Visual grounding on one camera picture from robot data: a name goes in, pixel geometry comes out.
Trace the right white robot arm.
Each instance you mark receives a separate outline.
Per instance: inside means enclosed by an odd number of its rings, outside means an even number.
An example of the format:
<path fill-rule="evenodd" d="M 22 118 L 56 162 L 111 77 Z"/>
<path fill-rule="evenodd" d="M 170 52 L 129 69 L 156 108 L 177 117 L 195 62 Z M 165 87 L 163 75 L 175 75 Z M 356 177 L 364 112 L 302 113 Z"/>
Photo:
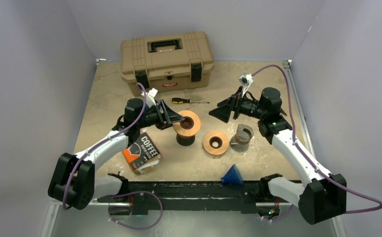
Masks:
<path fill-rule="evenodd" d="M 280 91 L 267 87 L 258 100 L 249 99 L 243 88 L 219 102 L 209 115 L 227 123 L 230 116 L 258 119 L 261 135 L 286 158 L 301 183 L 273 174 L 260 179 L 257 195 L 270 201 L 282 198 L 296 206 L 304 220 L 313 225 L 346 213 L 346 179 L 333 175 L 299 143 L 295 129 L 281 115 Z"/>

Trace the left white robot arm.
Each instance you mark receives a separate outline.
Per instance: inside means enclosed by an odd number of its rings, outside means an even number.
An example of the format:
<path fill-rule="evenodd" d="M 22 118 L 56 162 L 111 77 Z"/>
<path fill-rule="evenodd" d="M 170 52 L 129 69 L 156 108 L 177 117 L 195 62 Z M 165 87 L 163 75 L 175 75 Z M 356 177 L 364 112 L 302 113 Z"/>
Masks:
<path fill-rule="evenodd" d="M 104 196 L 111 196 L 117 202 L 125 201 L 129 195 L 125 186 L 127 179 L 114 173 L 103 179 L 96 178 L 97 170 L 131 145 L 142 128 L 155 126 L 165 130 L 184 120 L 184 116 L 170 109 L 163 100 L 149 108 L 142 99 L 128 100 L 124 114 L 103 139 L 82 152 L 60 155 L 47 190 L 48 196 L 61 201 L 65 210 L 82 210 L 92 199 Z"/>

